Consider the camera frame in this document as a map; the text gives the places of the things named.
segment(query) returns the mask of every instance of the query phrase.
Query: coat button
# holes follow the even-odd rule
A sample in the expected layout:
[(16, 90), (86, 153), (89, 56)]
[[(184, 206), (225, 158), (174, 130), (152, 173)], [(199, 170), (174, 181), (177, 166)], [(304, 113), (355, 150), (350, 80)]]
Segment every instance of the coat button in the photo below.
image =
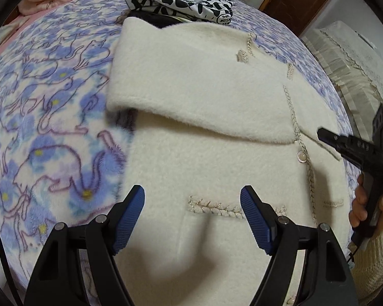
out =
[(293, 305), (295, 302), (296, 297), (291, 297), (290, 299), (287, 300), (287, 305)]
[(305, 154), (305, 152), (302, 152), (302, 151), (298, 152), (296, 157), (298, 158), (299, 162), (301, 162), (301, 163), (305, 163), (306, 162), (306, 154)]

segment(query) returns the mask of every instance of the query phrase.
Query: white knit sleeve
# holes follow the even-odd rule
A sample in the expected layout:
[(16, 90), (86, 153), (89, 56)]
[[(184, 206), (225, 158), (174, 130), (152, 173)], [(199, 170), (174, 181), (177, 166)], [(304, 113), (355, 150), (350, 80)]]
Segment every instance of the white knit sleeve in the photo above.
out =
[(366, 250), (355, 256), (352, 276), (360, 306), (371, 302), (383, 287), (383, 232), (370, 240)]

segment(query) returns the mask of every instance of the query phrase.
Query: white fuzzy coat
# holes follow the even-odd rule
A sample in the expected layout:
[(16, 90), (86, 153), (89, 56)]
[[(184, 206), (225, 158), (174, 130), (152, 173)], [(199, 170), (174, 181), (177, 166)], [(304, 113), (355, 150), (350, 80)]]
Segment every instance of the white fuzzy coat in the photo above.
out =
[[(314, 213), (346, 247), (343, 161), (316, 136), (321, 126), (337, 132), (336, 117), (299, 72), (287, 72), (245, 32), (124, 22), (107, 108), (139, 109), (122, 192), (140, 184), (146, 203), (115, 259), (137, 306), (250, 304), (270, 258), (241, 218), (244, 185), (297, 224), (313, 226)], [(315, 210), (284, 86), (312, 162)], [(287, 301), (302, 261), (299, 252)]]

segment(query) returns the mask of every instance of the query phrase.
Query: blue flower pattern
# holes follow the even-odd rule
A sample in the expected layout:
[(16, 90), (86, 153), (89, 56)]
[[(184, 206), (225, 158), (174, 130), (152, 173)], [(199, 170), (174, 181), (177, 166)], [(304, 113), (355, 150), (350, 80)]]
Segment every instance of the blue flower pattern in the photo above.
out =
[[(235, 2), (231, 26), (293, 63), (336, 113), (340, 132), (351, 133), (339, 96), (299, 39)], [(115, 21), (125, 9), (124, 0), (74, 0), (35, 21), (0, 55), (0, 232), (25, 287), (56, 222), (84, 224), (122, 200), (136, 113), (104, 111), (121, 33)], [(128, 122), (118, 126), (119, 119)], [(345, 167), (354, 189), (358, 171)]]

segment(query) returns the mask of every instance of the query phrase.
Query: lace trim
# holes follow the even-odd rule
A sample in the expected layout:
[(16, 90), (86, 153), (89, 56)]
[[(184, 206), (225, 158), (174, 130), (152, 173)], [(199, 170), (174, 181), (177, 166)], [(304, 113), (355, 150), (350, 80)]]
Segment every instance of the lace trim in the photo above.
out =
[[(278, 216), (287, 216), (285, 206), (272, 206), (272, 208)], [(194, 214), (214, 214), (226, 218), (245, 219), (244, 211), (240, 206), (215, 203), (204, 199), (195, 200), (193, 196), (190, 196), (189, 199), (189, 210)]]
[[(287, 78), (289, 80), (292, 80), (292, 77), (294, 75), (294, 70), (295, 70), (294, 66), (291, 63), (288, 64)], [(285, 85), (283, 85), (283, 88), (284, 88), (285, 96), (287, 97), (288, 106), (291, 111), (291, 118), (292, 118), (292, 123), (294, 125), (294, 132), (295, 132), (295, 141), (299, 142), (299, 145), (301, 146), (302, 151), (305, 153), (305, 156), (306, 156), (307, 179), (308, 179), (308, 185), (309, 185), (309, 196), (311, 201), (312, 219), (314, 221), (315, 227), (317, 227), (318, 222), (317, 222), (316, 211), (315, 211), (315, 183), (314, 183), (314, 172), (312, 169), (312, 163), (311, 163), (311, 159), (309, 157), (308, 151), (306, 149), (306, 146), (303, 143), (301, 138), (301, 132), (299, 130), (298, 122), (296, 121), (296, 115), (295, 115), (294, 106), (292, 105), (291, 95)]]

